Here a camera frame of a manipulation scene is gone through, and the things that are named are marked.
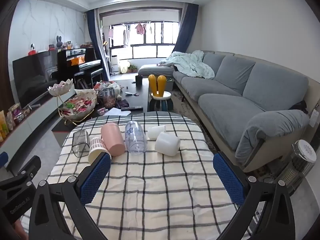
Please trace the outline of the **striped paper cup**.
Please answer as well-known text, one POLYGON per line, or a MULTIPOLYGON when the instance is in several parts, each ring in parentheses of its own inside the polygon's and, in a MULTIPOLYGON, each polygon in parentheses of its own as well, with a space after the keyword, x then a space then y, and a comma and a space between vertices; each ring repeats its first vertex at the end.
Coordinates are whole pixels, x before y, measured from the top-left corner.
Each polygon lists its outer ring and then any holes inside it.
POLYGON ((92 138, 90 140, 90 148, 88 155, 89 164, 93 164, 95 159, 97 159, 97 157, 99 157, 101 153, 107 153, 109 156, 111 156, 103 142, 103 139, 99 137, 92 138))

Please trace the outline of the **black piano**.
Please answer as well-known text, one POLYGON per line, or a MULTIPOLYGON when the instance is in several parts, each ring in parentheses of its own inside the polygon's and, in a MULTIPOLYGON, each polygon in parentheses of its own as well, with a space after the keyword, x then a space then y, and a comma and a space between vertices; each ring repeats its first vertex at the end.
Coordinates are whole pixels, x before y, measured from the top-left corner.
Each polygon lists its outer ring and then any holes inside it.
POLYGON ((85 70, 102 68, 93 48, 61 50, 57 53, 57 81, 72 79, 74 74, 85 70))

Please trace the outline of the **small white plastic cup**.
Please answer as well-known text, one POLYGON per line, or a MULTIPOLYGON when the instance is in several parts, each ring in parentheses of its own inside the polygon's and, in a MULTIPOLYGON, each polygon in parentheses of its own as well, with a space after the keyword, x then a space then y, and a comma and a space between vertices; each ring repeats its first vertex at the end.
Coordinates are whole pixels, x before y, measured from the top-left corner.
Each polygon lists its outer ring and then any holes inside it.
POLYGON ((147 135, 148 135, 148 138, 150 140, 156 140, 157 137, 162 133, 162 132, 165 132, 166 131, 166 126, 165 125, 161 125, 161 126, 153 126, 153 127, 150 127, 148 129, 148 132, 147 132, 147 135))

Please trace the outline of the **checked white black tablecloth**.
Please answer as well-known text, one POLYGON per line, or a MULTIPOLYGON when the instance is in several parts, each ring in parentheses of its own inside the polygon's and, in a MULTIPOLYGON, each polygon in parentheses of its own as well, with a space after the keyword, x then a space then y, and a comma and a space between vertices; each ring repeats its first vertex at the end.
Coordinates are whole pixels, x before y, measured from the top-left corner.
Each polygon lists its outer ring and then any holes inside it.
POLYGON ((124 153, 111 169, 86 209, 108 239, 216 239, 235 215, 232 203, 213 169, 200 127, 189 118, 168 112, 134 116, 102 116, 78 126, 92 138, 104 124, 121 131, 135 120, 144 129, 165 125, 180 138, 178 153, 155 151, 148 140, 144 154, 124 153))

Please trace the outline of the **black television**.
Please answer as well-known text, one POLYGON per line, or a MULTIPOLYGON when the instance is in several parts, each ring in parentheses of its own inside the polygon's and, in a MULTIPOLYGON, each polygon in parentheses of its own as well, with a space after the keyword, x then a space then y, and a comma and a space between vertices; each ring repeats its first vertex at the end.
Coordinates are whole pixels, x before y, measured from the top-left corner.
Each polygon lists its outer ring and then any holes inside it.
POLYGON ((25 107, 57 83, 57 52, 43 51, 12 62, 19 103, 25 107))

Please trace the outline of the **light green blanket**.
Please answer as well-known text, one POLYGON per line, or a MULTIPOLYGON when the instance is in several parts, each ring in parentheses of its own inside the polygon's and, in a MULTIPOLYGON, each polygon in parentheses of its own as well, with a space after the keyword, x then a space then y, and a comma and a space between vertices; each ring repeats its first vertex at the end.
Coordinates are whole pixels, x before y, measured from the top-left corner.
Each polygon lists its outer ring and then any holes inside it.
POLYGON ((177 70, 189 77, 213 79, 214 70, 203 62, 204 52, 195 50, 192 53, 174 51, 169 57, 159 62, 160 66, 174 66, 177 70))

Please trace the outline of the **pink plastic cup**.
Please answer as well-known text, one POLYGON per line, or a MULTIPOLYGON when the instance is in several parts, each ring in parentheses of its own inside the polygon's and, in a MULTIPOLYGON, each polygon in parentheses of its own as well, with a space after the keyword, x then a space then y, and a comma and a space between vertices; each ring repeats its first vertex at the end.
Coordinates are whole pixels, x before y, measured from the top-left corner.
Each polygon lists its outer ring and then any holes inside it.
POLYGON ((113 157, 122 155, 126 148, 120 128, 114 122, 108 122, 101 128, 101 138, 106 149, 113 157))

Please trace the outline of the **white ceramic cup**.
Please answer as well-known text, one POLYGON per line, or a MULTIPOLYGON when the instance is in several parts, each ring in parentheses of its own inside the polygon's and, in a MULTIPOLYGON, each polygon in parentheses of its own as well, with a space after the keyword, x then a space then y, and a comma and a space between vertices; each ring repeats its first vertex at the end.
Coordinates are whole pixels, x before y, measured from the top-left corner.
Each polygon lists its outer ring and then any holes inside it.
POLYGON ((155 143, 155 151, 167 156, 175 156, 180 148, 181 140, 179 137, 161 132, 155 143))

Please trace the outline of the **piano stool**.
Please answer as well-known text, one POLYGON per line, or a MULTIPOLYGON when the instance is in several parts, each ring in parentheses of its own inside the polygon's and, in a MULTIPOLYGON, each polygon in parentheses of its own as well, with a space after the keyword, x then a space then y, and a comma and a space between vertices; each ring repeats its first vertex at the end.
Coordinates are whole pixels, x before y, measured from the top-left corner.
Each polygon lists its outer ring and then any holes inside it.
POLYGON ((75 89, 93 89, 97 82, 103 81, 103 69, 85 70, 74 74, 75 89))

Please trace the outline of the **clear square black-rimmed glass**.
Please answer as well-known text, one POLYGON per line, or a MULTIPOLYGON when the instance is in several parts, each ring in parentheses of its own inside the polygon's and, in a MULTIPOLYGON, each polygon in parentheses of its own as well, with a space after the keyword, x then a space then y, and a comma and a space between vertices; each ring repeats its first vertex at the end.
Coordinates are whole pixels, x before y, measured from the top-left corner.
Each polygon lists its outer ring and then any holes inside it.
POLYGON ((87 156, 89 154, 89 134, 85 129, 73 133, 72 152, 77 158, 87 156))

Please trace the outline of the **right navy curtain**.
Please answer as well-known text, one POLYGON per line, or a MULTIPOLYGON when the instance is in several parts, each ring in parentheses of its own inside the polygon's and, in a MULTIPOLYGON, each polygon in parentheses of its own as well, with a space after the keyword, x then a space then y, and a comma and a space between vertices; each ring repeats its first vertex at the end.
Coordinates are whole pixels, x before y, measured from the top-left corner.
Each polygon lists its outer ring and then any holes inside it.
POLYGON ((198 12, 199 5, 185 3, 182 9, 180 28, 173 52, 185 53, 187 51, 196 27, 198 12))

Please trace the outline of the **white tv cabinet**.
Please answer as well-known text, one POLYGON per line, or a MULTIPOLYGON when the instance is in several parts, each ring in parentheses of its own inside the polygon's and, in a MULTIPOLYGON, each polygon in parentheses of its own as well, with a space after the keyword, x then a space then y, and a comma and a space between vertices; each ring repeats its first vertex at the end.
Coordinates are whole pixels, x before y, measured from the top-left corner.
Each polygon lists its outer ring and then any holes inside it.
POLYGON ((17 154, 23 143, 39 128, 44 125, 45 121, 48 121, 53 115, 57 114, 57 109, 65 101, 75 94, 74 86, 66 94, 60 96, 60 98, 51 97, 41 106, 31 113, 7 136, 4 142, 1 143, 1 153, 8 154, 8 161, 4 164, 7 166, 12 161, 13 157, 17 154))

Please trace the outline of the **black mug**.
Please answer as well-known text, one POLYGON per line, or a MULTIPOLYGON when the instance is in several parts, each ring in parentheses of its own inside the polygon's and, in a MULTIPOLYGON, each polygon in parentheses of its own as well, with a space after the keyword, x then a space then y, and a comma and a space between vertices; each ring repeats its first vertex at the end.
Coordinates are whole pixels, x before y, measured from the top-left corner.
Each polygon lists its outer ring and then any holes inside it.
POLYGON ((135 77, 135 81, 136 81, 136 85, 137 86, 141 86, 142 85, 142 82, 143 82, 143 76, 142 75, 137 75, 135 77))

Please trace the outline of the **navy curtain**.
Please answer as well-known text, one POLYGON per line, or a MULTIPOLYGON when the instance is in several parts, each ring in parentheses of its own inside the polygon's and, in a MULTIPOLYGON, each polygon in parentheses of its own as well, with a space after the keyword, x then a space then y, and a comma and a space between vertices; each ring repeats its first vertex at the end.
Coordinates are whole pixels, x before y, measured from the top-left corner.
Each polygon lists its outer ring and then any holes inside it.
POLYGON ((185 53, 187 51, 196 27, 198 12, 199 5, 185 3, 182 9, 180 28, 173 52, 185 53))
POLYGON ((103 79, 104 81, 109 81, 110 73, 107 64, 106 54, 103 48, 103 39, 100 31, 98 10, 92 9, 86 12, 86 14, 89 36, 91 38, 96 57, 101 61, 101 66, 103 68, 103 79))

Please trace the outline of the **white tiered snack tray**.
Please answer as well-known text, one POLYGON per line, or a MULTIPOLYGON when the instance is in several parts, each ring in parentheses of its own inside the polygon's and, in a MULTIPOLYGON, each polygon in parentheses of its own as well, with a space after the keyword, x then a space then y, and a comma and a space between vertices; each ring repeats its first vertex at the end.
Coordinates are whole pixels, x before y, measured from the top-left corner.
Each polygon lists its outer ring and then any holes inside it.
POLYGON ((94 89, 75 89, 75 96, 63 102, 61 96, 67 94, 74 87, 73 80, 61 81, 48 87, 48 92, 51 96, 56 97, 58 113, 62 120, 71 122, 75 126, 83 122, 89 117, 97 104, 98 94, 94 89))

